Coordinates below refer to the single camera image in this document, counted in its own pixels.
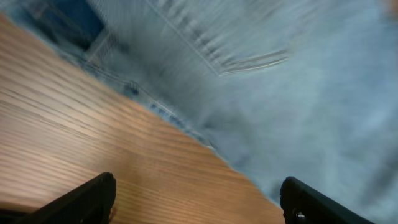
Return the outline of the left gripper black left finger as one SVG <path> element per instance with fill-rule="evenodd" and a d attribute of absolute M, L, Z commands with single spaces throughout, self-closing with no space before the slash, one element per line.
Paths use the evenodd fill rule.
<path fill-rule="evenodd" d="M 1 210 L 1 224 L 109 224 L 116 179 L 104 172 L 33 213 Z"/>

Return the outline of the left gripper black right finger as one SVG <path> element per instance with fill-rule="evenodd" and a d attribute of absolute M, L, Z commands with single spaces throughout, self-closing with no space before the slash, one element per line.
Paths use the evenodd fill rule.
<path fill-rule="evenodd" d="M 284 180 L 280 206 L 286 224 L 373 224 L 295 177 Z"/>

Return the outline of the light blue denim jeans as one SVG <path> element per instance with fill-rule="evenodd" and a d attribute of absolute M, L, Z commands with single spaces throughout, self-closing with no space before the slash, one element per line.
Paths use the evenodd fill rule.
<path fill-rule="evenodd" d="M 397 16 L 375 0 L 2 1 L 267 199 L 293 176 L 397 222 Z"/>

